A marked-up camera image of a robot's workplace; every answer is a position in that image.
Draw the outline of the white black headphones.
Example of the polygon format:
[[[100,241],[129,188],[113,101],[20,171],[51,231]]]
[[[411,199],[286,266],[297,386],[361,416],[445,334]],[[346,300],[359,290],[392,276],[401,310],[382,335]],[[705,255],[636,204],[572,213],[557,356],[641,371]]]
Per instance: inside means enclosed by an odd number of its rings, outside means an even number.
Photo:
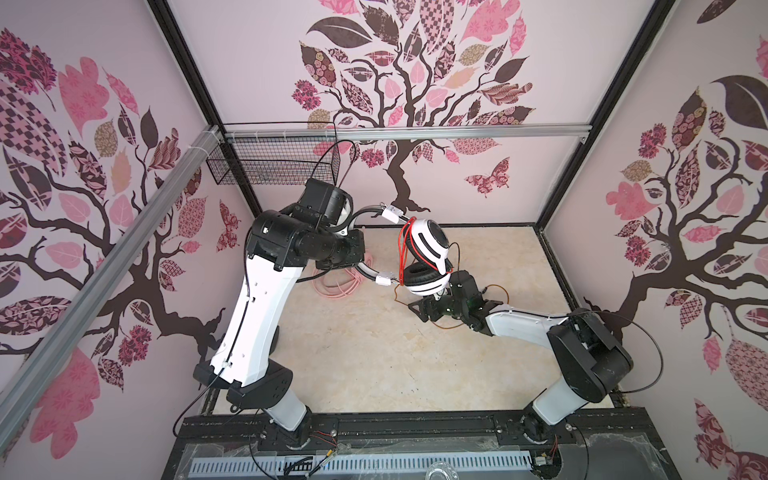
[[[454,271],[449,259],[451,243],[442,227],[433,220],[406,217],[402,210],[393,205],[362,208],[350,215],[349,226],[365,214],[381,216],[390,223],[401,226],[397,237],[397,277],[381,273],[365,262],[359,263],[355,268],[368,280],[380,286],[397,284],[419,297],[441,296],[447,289]]]

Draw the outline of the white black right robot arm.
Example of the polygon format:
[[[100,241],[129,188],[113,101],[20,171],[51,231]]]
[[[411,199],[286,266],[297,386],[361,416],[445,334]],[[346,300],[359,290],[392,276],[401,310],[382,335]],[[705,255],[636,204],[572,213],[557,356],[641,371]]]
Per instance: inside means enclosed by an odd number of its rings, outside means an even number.
[[[423,322],[451,317],[476,333],[551,350],[560,376],[526,406],[520,420],[534,443],[541,443],[575,411],[601,402],[633,369],[630,354],[594,312],[578,309],[552,316],[515,309],[484,298],[465,270],[440,273],[411,265],[403,280],[406,289],[420,298],[408,308]]]

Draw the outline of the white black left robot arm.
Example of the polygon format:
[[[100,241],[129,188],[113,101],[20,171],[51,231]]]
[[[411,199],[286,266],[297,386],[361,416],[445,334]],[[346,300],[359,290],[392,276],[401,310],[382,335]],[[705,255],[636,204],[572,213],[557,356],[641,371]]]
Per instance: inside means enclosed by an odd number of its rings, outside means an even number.
[[[227,331],[212,359],[194,371],[205,387],[225,391],[231,405],[262,410],[288,432],[305,426],[309,409],[290,388],[292,371],[271,360],[272,343],[290,292],[309,262],[333,270],[363,259],[361,235],[344,232],[353,208],[347,192],[310,179],[297,202],[255,218]]]

